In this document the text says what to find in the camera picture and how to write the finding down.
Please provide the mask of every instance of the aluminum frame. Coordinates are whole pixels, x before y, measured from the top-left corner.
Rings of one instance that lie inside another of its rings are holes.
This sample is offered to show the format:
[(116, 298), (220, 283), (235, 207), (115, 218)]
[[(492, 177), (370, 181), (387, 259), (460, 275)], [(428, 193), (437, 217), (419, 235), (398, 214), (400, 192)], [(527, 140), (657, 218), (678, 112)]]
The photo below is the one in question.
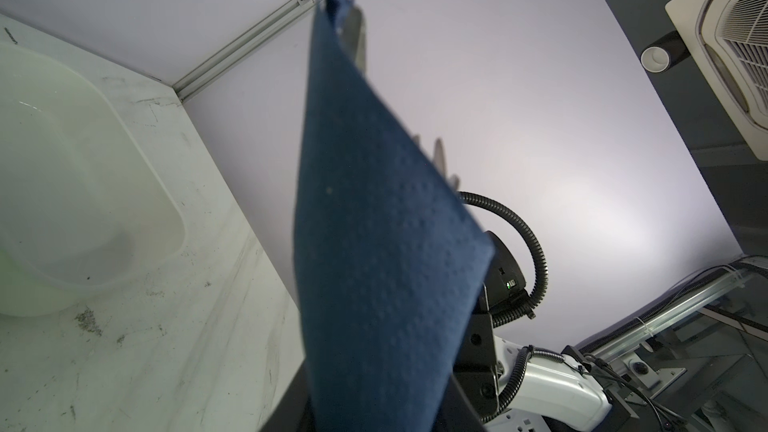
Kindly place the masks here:
[(211, 58), (195, 67), (173, 85), (179, 100), (184, 102), (194, 97), (267, 41), (295, 24), (314, 8), (317, 1), (289, 0), (267, 18), (213, 54)]
[(635, 350), (640, 342), (650, 338), (657, 332), (665, 330), (691, 314), (695, 314), (699, 309), (716, 298), (723, 296), (736, 287), (744, 285), (753, 276), (747, 270), (739, 269), (738, 273), (727, 274), (717, 278), (696, 292), (684, 296), (684, 300), (669, 307), (666, 311), (647, 320), (645, 325), (640, 324), (618, 339), (607, 343), (591, 353), (606, 362), (611, 362), (621, 355)]

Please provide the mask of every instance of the screw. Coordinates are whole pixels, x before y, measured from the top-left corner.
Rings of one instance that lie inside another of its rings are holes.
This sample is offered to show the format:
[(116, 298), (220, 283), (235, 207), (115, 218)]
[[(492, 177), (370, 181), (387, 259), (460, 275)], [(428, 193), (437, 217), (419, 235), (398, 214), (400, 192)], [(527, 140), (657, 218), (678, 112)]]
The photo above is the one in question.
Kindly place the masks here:
[(480, 387), (480, 394), (486, 399), (493, 399), (496, 395), (493, 386), (490, 384), (483, 384)]
[(645, 362), (634, 362), (632, 364), (632, 370), (639, 375), (646, 375), (648, 373), (648, 365)]

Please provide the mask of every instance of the translucent plastic container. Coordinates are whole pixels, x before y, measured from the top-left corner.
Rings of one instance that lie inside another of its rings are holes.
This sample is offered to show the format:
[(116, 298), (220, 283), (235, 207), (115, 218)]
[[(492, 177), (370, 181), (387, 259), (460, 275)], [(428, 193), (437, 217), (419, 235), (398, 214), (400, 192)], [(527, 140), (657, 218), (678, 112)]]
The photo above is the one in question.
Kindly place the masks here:
[(0, 44), (0, 313), (40, 315), (184, 243), (157, 174), (93, 84)]

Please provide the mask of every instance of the cable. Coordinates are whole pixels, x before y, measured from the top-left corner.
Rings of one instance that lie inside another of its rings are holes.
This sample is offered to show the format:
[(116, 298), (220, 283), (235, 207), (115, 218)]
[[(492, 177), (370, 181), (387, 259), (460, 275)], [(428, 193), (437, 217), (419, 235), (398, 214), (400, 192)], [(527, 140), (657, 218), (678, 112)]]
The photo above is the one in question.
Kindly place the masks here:
[(525, 371), (528, 369), (528, 361), (534, 357), (552, 360), (559, 364), (565, 362), (565, 357), (563, 357), (562, 354), (558, 354), (557, 352), (545, 348), (536, 348), (533, 345), (529, 345), (518, 350), (518, 356), (514, 360), (512, 372), (509, 374), (509, 381), (498, 395), (498, 409), (496, 409), (493, 414), (481, 417), (484, 424), (501, 415), (504, 410), (509, 407), (512, 399), (518, 394), (518, 390), (520, 390), (520, 386), (523, 383)]
[(762, 258), (765, 258), (765, 255), (747, 255), (747, 256), (742, 257), (739, 260), (733, 262), (733, 264), (738, 263), (739, 266), (745, 268), (746, 270), (748, 270), (750, 272), (754, 272), (754, 273), (759, 274), (759, 275), (762, 275), (763, 278), (768, 279), (768, 270), (765, 270), (764, 268), (762, 268), (762, 267), (760, 267), (758, 265), (750, 264), (748, 262), (742, 262), (745, 258), (752, 258), (752, 257), (762, 257)]
[(507, 310), (494, 314), (493, 327), (496, 328), (500, 325), (512, 322), (523, 315), (533, 318), (533, 309), (542, 302), (544, 294), (547, 292), (547, 260), (544, 257), (542, 245), (538, 243), (538, 239), (536, 239), (533, 231), (523, 219), (503, 204), (496, 202), (492, 198), (479, 196), (478, 194), (470, 192), (459, 192), (458, 195), (468, 206), (484, 208), (503, 218), (509, 225), (513, 226), (514, 230), (518, 231), (523, 237), (523, 241), (525, 242), (525, 245), (528, 246), (528, 250), (531, 252), (533, 258), (535, 280), (530, 296), (522, 303), (518, 303)]
[[(594, 364), (594, 366), (597, 367), (598, 369), (600, 369), (603, 372), (606, 372), (606, 373), (612, 375), (614, 378), (619, 380), (622, 384), (627, 385), (627, 387), (633, 387), (632, 384), (630, 384), (625, 379), (623, 379), (619, 374), (617, 374), (613, 370), (613, 368), (610, 366), (610, 364), (608, 362), (606, 362), (605, 360), (597, 358), (597, 357), (595, 357), (592, 354), (586, 354), (585, 357), (588, 360), (590, 360), (590, 362), (592, 362)], [(658, 408), (659, 411), (667, 418), (667, 420), (669, 422), (679, 422), (679, 423), (682, 423), (682, 424), (687, 424), (688, 423), (688, 420), (686, 420), (683, 416), (679, 415), (677, 412), (675, 412), (675, 411), (673, 411), (671, 409), (666, 408), (662, 404), (659, 404), (658, 402), (656, 402), (652, 398), (651, 399), (647, 399), (646, 401), (649, 404), (653, 405), (654, 407)]]
[(498, 394), (498, 409), (496, 409), (493, 414), (481, 417), (484, 424), (501, 415), (504, 409), (506, 409), (512, 402), (514, 396), (518, 394), (518, 390), (520, 390), (520, 386), (523, 383), (523, 377), (525, 376), (525, 369), (528, 368), (528, 361), (533, 355), (533, 350), (533, 345), (518, 350), (518, 356), (514, 360), (512, 372), (509, 374), (509, 382), (507, 382), (504, 389)]
[(570, 365), (567, 362), (565, 364), (567, 366), (569, 366), (571, 368), (571, 370), (573, 370), (574, 372), (579, 372), (581, 375), (591, 375), (592, 377), (600, 377), (600, 378), (603, 378), (603, 379), (615, 380), (615, 381), (619, 382), (621, 385), (623, 385), (626, 388), (628, 388), (629, 390), (632, 390), (633, 392), (635, 392), (638, 395), (639, 398), (645, 400), (646, 404), (648, 404), (650, 406), (650, 408), (652, 409), (652, 411), (654, 412), (654, 415), (656, 416), (656, 421), (659, 423), (659, 432), (666, 432), (666, 429), (664, 428), (664, 422), (661, 419), (661, 414), (659, 413), (659, 410), (656, 408), (656, 405), (653, 402), (651, 402), (650, 399), (648, 397), (646, 397), (645, 394), (640, 392), (640, 389), (636, 388), (635, 386), (633, 386), (632, 384), (630, 384), (629, 382), (627, 382), (626, 380), (624, 380), (622, 378), (616, 378), (616, 377), (612, 377), (610, 375), (593, 374), (591, 372), (587, 372), (586, 370), (576, 369), (575, 367), (573, 367), (572, 365)]
[[(716, 265), (715, 267), (710, 267), (708, 269), (705, 269), (705, 270), (697, 273), (691, 279), (689, 279), (688, 282), (686, 282), (683, 285), (683, 287), (681, 287), (677, 291), (677, 293), (675, 295), (662, 299), (660, 302), (658, 302), (656, 305), (654, 305), (653, 307), (648, 309), (646, 312), (643, 312), (638, 317), (633, 318), (631, 321), (629, 321), (626, 324), (620, 326), (619, 328), (617, 328), (613, 332), (610, 332), (609, 334), (606, 334), (606, 335), (604, 335), (604, 336), (602, 336), (600, 338), (596, 338), (595, 340), (589, 342), (585, 346), (581, 347), (579, 349), (579, 351), (582, 354), (584, 354), (584, 353), (587, 353), (587, 352), (592, 352), (594, 350), (598, 350), (600, 347), (602, 347), (602, 346), (608, 344), (609, 342), (611, 342), (611, 341), (621, 337), (622, 335), (626, 334), (628, 331), (630, 331), (630, 330), (632, 330), (632, 329), (642, 325), (643, 322), (646, 322), (649, 319), (657, 316), (658, 314), (663, 312), (669, 305), (674, 303), (677, 300), (678, 297), (681, 297), (683, 295), (686, 295), (688, 293), (696, 291), (696, 290), (702, 288), (703, 286), (709, 284), (713, 280), (715, 280), (717, 278), (720, 278), (720, 277), (724, 276), (725, 274), (729, 274), (730, 272), (728, 271), (728, 267), (729, 267), (729, 265), (727, 265), (727, 264)], [(708, 276), (706, 276), (706, 277), (696, 281), (696, 279), (698, 277), (700, 277), (702, 274), (705, 274), (707, 272), (710, 272), (710, 271), (713, 271), (713, 270), (716, 270), (716, 269), (721, 269), (721, 270), (719, 272), (715, 272), (715, 273), (713, 273), (711, 275), (708, 275)]]

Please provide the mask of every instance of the vent grille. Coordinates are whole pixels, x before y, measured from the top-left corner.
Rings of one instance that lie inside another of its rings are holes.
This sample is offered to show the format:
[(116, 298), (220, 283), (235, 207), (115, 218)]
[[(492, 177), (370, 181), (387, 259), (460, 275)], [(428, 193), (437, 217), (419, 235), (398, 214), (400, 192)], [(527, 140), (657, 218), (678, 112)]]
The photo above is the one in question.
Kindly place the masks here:
[(768, 110), (768, 0), (739, 0), (717, 26)]

